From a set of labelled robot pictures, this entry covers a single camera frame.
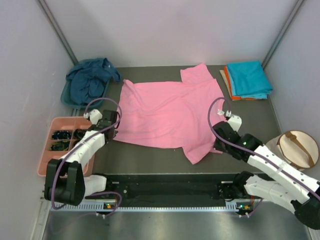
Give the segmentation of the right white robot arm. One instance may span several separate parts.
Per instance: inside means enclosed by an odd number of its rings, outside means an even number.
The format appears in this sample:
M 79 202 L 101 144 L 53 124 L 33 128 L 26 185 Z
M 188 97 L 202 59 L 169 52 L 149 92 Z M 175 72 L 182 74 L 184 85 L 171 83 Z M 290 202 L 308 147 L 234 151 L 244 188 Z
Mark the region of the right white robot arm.
M 239 198 L 254 195 L 277 204 L 291 213 L 305 226 L 320 228 L 320 182 L 276 156 L 251 134 L 239 135 L 228 122 L 211 125 L 215 135 L 214 147 L 233 158 L 261 170 L 271 180 L 242 172 L 233 185 Z

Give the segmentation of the pink t shirt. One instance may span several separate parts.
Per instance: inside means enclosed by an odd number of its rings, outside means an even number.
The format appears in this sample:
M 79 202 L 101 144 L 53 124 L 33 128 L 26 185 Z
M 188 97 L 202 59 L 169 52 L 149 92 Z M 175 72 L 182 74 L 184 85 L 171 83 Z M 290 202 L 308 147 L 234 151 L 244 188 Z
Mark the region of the pink t shirt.
M 182 69 L 180 77 L 180 81 L 144 83 L 125 79 L 119 99 L 122 118 L 114 139 L 145 147 L 182 148 L 193 165 L 216 152 L 209 123 L 224 120 L 218 114 L 222 100 L 211 108 L 215 99 L 223 97 L 222 90 L 203 63 Z

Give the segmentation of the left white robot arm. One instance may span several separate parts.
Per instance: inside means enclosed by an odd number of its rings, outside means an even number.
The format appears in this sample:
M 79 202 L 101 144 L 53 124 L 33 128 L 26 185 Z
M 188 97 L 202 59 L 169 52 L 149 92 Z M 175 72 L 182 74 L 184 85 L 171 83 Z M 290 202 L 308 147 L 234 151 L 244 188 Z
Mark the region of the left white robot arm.
M 51 159 L 46 167 L 44 198 L 51 201 L 53 209 L 65 205 L 78 206 L 85 197 L 95 195 L 109 198 L 114 191 L 102 175 L 84 176 L 84 167 L 106 143 L 117 134 L 121 112 L 94 109 L 84 117 L 91 126 L 84 137 L 65 155 Z

